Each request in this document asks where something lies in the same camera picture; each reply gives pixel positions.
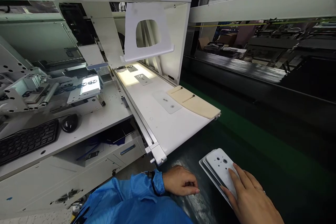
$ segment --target sticker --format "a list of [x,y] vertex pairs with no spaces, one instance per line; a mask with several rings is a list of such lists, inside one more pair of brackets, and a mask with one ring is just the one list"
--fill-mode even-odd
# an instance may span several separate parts
[[177,103],[173,98],[171,98],[168,94],[166,94],[162,90],[156,91],[152,95],[153,95],[154,99],[158,103],[160,103],[160,105],[169,114],[173,114],[174,112],[176,112],[177,110],[179,110],[180,108],[182,108],[182,106],[179,103]]
[[135,78],[141,83],[142,86],[146,86],[152,83],[152,81],[144,74],[135,75]]

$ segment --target black mouse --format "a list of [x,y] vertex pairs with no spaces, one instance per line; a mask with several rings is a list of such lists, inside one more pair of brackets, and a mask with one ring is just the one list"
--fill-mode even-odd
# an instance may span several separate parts
[[68,115],[61,121],[60,125],[64,132],[71,133],[78,126],[78,116],[76,114]]

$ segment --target conveyor belt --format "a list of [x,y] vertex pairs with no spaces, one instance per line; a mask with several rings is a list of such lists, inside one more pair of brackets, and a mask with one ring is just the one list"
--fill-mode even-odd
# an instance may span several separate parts
[[202,51],[196,51],[195,59],[273,84],[280,83],[281,79],[286,74],[285,71],[281,69],[271,68],[239,59],[226,58]]

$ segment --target floor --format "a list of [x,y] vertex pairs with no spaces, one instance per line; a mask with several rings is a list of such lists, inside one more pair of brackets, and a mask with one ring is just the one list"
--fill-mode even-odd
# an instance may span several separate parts
[[[156,167],[150,163],[150,158],[146,155],[139,158],[132,164],[118,172],[115,176],[119,180],[127,180],[131,175],[142,171],[154,170]],[[39,215],[25,216],[21,218],[0,220],[0,224],[69,224],[72,218],[72,210],[62,210]]]

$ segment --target machine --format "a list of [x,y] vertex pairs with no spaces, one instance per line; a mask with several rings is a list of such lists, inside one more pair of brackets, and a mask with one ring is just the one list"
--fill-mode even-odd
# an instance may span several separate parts
[[[168,94],[180,81],[190,2],[0,0],[0,137],[79,115],[73,132],[0,167],[1,218],[66,208],[146,153],[161,165],[220,115],[197,113],[205,101],[185,89]],[[123,144],[79,158],[123,121],[135,129]]]

